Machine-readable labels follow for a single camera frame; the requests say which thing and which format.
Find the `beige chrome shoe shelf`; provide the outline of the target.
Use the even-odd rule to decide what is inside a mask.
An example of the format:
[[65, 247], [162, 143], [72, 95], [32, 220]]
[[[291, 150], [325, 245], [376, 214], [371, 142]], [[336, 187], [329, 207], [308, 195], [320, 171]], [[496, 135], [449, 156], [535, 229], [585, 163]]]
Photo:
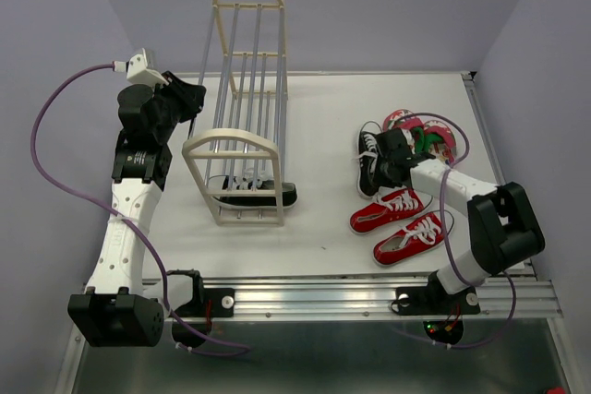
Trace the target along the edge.
[[[211, 128], [187, 139], [182, 155], [218, 225], [284, 224], [290, 207], [285, 190], [288, 103], [285, 0], [211, 0], [211, 19], [202, 56], [206, 67], [212, 46], [221, 46], [222, 62], [214, 89]], [[275, 181], [274, 209], [225, 209], [214, 199], [232, 195], [213, 185], [217, 174]]]

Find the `black sneaker white laces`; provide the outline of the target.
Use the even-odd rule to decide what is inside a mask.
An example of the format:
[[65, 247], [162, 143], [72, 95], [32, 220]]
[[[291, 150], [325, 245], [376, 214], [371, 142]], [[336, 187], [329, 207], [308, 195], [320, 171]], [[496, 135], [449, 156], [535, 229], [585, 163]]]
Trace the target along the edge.
[[232, 195], [214, 197], [225, 209], [274, 209], [277, 206], [275, 181], [265, 172], [257, 178], [251, 171], [243, 176], [217, 174], [211, 178], [213, 185], [231, 190]]

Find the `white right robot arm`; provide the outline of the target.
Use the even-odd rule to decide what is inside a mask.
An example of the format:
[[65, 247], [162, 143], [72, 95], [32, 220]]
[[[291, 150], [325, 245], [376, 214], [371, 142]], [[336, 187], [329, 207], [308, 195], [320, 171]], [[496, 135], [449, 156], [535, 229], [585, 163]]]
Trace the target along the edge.
[[458, 293], [541, 253], [544, 235], [521, 185], [496, 185], [460, 173], [428, 153], [414, 153], [400, 128], [376, 136], [377, 185], [403, 185], [435, 197], [468, 221], [470, 249], [431, 273], [425, 300], [445, 311]]

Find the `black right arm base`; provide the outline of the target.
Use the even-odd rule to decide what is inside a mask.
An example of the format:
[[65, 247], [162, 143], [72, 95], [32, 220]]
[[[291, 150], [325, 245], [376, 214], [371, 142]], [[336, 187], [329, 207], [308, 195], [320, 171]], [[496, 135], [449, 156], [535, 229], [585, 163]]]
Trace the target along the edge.
[[446, 346], [457, 345], [464, 334], [464, 316], [481, 313], [473, 287], [457, 294], [425, 287], [399, 287], [390, 302], [391, 311], [398, 316], [422, 316], [427, 339]]

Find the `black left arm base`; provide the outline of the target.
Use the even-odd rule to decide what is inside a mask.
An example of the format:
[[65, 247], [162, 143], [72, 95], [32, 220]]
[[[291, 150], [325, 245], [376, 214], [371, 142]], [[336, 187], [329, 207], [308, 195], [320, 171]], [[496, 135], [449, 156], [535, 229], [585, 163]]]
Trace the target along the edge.
[[167, 281], [172, 311], [202, 335], [212, 333], [214, 319], [234, 316], [234, 288], [206, 288], [194, 269], [168, 271]]

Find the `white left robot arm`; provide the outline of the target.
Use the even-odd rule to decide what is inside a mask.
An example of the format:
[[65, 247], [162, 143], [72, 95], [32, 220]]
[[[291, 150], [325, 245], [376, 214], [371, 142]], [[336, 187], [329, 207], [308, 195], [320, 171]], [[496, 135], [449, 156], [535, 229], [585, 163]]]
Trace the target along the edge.
[[131, 85], [117, 96], [122, 129], [115, 146], [112, 203], [99, 260], [67, 312], [93, 347], [153, 347], [168, 312], [197, 314], [206, 304], [196, 270], [173, 270], [162, 281], [163, 299], [143, 290], [142, 272], [155, 209], [173, 158], [168, 141], [178, 124], [202, 110], [206, 90], [163, 73], [153, 87]]

